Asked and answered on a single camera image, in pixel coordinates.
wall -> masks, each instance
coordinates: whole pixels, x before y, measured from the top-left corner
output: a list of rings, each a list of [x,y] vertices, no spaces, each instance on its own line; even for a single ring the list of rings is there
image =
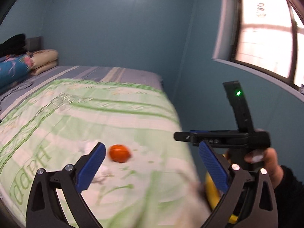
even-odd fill
[[[47,48],[61,65],[153,71],[171,97],[193,0],[54,0],[47,12]]]
[[[41,36],[49,2],[50,0],[17,0],[0,26],[0,43],[20,33],[28,38]]]
[[[174,99],[184,130],[235,129],[223,82],[239,80],[256,128],[270,132],[279,162],[304,180],[304,104],[281,87],[252,73],[212,60],[221,0],[198,0],[184,67]],[[204,166],[191,148],[201,177]]]

window pane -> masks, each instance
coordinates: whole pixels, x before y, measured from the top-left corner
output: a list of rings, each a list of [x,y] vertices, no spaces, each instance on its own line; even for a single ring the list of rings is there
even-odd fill
[[[289,76],[291,19],[286,0],[243,0],[235,59]]]
[[[298,24],[298,60],[295,71],[294,83],[297,86],[304,84],[304,26],[297,13],[293,11],[293,16]]]

orange object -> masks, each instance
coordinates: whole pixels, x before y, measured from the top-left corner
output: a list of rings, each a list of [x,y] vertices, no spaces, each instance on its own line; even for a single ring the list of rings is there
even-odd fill
[[[109,156],[114,162],[125,163],[131,157],[130,151],[124,145],[110,147]]]

bed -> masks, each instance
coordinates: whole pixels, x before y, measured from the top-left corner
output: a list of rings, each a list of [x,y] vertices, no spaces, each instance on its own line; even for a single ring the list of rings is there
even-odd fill
[[[197,180],[188,146],[175,142],[180,124],[158,75],[111,67],[58,66],[2,97],[0,193],[21,225],[36,171],[74,164],[97,142],[124,144],[132,158],[103,162],[109,173],[82,193],[104,228],[184,227],[193,196],[178,172]],[[77,227],[62,192],[67,220]],[[200,206],[209,216],[207,206]]]

blue textured pad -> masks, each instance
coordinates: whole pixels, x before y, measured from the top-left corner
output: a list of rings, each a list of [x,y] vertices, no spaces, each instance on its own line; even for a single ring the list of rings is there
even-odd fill
[[[227,173],[204,141],[199,145],[199,156],[206,166],[216,188],[226,193],[229,188]]]
[[[81,193],[81,191],[89,188],[94,176],[96,175],[96,172],[105,159],[105,145],[101,142],[99,142],[97,145],[98,148],[77,175],[77,184],[75,187],[78,193]]]

